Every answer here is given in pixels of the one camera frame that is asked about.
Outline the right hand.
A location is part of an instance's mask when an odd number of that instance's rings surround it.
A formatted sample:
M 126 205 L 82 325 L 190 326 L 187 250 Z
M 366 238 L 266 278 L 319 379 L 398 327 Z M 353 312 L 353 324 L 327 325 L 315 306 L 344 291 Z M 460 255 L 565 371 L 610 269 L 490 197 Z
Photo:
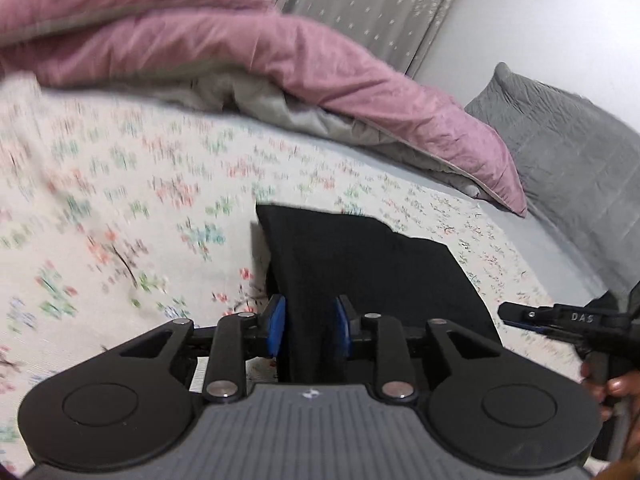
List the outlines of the right hand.
M 633 419 L 639 417 L 640 374 L 636 370 L 610 379 L 605 385 L 598 385 L 594 381 L 593 372 L 589 364 L 583 362 L 580 367 L 580 376 L 582 376 L 582 385 L 600 404 L 601 417 L 605 422 L 613 415 L 613 409 L 604 405 L 604 400 L 607 396 L 631 400 L 631 416 Z

